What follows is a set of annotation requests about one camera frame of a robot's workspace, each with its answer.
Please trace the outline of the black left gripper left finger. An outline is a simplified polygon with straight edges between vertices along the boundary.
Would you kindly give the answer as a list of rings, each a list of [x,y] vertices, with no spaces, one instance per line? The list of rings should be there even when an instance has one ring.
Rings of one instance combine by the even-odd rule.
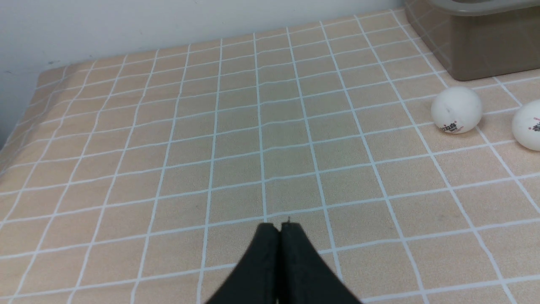
[[[275,304],[279,244],[278,229],[259,224],[242,258],[207,303]]]

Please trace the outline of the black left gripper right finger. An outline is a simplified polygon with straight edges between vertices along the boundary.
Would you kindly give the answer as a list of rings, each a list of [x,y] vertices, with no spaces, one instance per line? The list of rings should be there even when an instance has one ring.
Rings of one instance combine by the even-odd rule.
[[[280,304],[360,304],[309,241],[299,223],[281,224]]]

